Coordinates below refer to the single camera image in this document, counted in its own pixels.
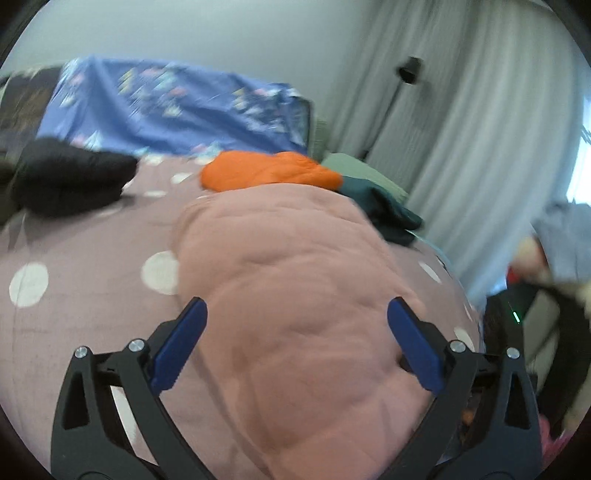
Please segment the dark green cloth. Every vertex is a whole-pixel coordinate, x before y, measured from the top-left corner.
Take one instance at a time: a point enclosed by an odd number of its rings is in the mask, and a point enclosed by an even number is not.
[[[10,198],[14,166],[0,157],[0,226],[3,226],[20,208]]]
[[[409,230],[420,228],[423,219],[398,203],[385,188],[343,176],[343,186],[337,192],[357,203],[387,242],[407,247],[416,239]]]

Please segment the black lamp head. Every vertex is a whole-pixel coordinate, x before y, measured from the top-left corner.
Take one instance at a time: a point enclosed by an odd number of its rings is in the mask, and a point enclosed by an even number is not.
[[[404,83],[414,85],[418,81],[422,67],[423,61],[421,59],[409,57],[406,63],[398,68],[398,75],[400,75]]]

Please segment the red object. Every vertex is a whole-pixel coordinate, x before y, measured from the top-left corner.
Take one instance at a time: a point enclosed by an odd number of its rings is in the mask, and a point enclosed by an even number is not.
[[[515,283],[519,283],[519,281],[521,280],[521,277],[515,273],[515,271],[513,270],[513,267],[509,267],[509,270],[507,270],[507,285],[513,285]]]

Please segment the polka dot bedsheet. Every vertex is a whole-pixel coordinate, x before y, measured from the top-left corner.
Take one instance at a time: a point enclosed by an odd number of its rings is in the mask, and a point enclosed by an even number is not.
[[[23,212],[1,232],[0,403],[46,467],[61,381],[76,347],[120,350],[181,311],[171,233],[186,204],[212,195],[200,188],[200,169],[189,158],[148,155],[118,203],[59,220]],[[391,250],[412,272],[405,280],[426,305],[424,320],[441,324],[448,339],[479,345],[477,314],[433,250],[421,242]],[[113,395],[134,448],[149,458],[124,395]],[[243,453],[195,362],[161,398],[214,475],[267,478]]]

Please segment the blue gripper pad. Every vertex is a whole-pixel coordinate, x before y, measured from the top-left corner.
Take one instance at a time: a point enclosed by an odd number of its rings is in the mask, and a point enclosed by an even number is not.
[[[402,299],[393,299],[388,305],[390,330],[419,383],[436,396],[445,387],[443,361],[421,332],[419,322]]]
[[[156,356],[152,359],[150,388],[154,395],[169,390],[195,349],[207,325],[207,305],[194,299],[176,320],[176,325]]]

